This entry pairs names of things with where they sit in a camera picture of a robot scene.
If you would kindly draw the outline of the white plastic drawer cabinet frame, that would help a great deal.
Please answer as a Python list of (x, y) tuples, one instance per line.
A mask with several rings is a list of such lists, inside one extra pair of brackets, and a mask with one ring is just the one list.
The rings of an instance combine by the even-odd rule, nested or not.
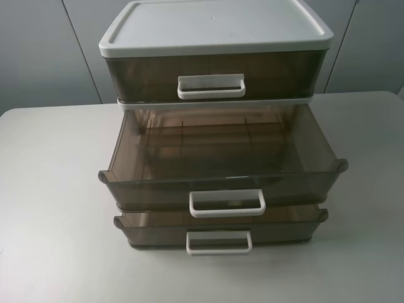
[[(99, 42), (105, 59), (325, 51), (333, 32), (304, 1), (133, 1)], [(123, 109), (169, 109), (239, 104), (306, 104), (309, 98), (169, 104)]]

